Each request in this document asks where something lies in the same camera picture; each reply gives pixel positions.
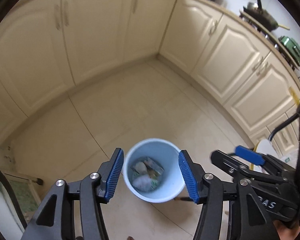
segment trash can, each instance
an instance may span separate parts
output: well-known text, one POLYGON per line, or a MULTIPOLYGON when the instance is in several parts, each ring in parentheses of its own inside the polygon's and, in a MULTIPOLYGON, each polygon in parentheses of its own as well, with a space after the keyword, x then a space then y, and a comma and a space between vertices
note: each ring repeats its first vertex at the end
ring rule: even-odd
POLYGON ((179 152, 177 146, 163 139, 150 138, 138 142, 124 157, 122 171, 127 187, 138 198, 151 203, 163 203, 178 196, 185 186, 178 164, 179 152), (150 157, 164 169, 160 185, 150 192, 136 190, 131 184, 131 167, 142 157, 150 157))

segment metal screw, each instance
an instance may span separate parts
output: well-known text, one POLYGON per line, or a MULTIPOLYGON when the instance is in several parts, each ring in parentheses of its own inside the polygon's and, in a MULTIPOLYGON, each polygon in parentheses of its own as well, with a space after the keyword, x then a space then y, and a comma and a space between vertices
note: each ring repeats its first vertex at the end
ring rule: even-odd
POLYGON ((211 173, 206 173, 206 174, 204 175, 204 177, 205 177, 206 179, 213 179, 213 175, 212 175, 211 173))
POLYGON ((58 187, 60 187, 60 186, 62 186, 64 183, 65 183, 65 181, 64 181, 63 179, 59 179, 59 180, 57 180, 56 185, 57 185, 58 187))
POLYGON ((247 186, 249 183, 245 179, 240 179, 240 184, 242 186, 247 186))
POLYGON ((97 173, 97 172, 93 172, 93 173, 90 174, 91 179, 96 179, 98 177, 99 177, 99 173, 97 173))

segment frying pan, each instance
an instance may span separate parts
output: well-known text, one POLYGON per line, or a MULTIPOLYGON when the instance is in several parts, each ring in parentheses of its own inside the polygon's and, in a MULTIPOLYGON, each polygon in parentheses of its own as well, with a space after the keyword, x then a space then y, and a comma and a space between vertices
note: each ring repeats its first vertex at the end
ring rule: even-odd
POLYGON ((276 30, 278 27, 290 30, 289 27, 278 24, 277 21, 271 16, 271 14, 269 14, 267 10, 262 8, 261 0, 257 1, 257 4, 249 2, 247 7, 243 7, 243 11, 255 18, 270 32, 276 30))

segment kitchen cabinet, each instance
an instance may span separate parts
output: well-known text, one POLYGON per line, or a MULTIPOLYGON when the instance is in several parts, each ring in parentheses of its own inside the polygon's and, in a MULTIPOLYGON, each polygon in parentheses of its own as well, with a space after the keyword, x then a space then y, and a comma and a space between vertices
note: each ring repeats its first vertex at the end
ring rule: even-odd
MULTIPOLYGON (((288 117, 291 117, 296 113, 296 111, 297 111, 297 106, 294 105, 286 112, 286 114, 288 117)), ((294 132, 296 133, 297 138, 299 139, 299 118, 293 121, 291 125, 293 127, 294 132)))
POLYGON ((74 86, 60 0, 31 0, 0 23, 0 81, 26 115, 74 86))
POLYGON ((250 136, 294 105, 289 87, 300 98, 297 84, 271 52, 224 107, 250 136))
POLYGON ((223 15, 191 76, 224 104, 269 52, 259 38, 223 15))
POLYGON ((26 118, 26 115, 12 100, 0 82, 0 144, 26 118))
MULTIPOLYGON (((259 143, 261 140, 263 139, 268 139, 270 135, 270 131, 267 127, 262 128, 260 131, 256 132, 255 134, 252 134, 251 136, 249 136, 250 140, 253 142, 254 145, 257 145, 257 143, 259 143)), ((275 149, 275 151, 277 152, 278 156, 281 157, 281 151, 276 143, 275 140, 271 141, 271 144, 273 146, 273 148, 275 149)))
POLYGON ((76 84, 123 63, 133 0, 62 0, 70 67, 76 84))
POLYGON ((158 53, 163 33, 176 0, 133 0, 125 61, 158 53))
POLYGON ((190 74, 222 13, 196 0, 177 0, 160 54, 190 74))
MULTIPOLYGON (((269 131, 273 131, 278 125, 280 125, 287 119, 288 116, 286 114, 283 114, 279 118, 277 118, 274 122, 269 124, 267 128, 269 129, 269 131)), ((299 141, 297 135, 294 132, 291 124, 278 131, 273 139, 277 143, 282 155, 289 154, 290 152, 292 152, 293 150, 299 147, 299 141)))

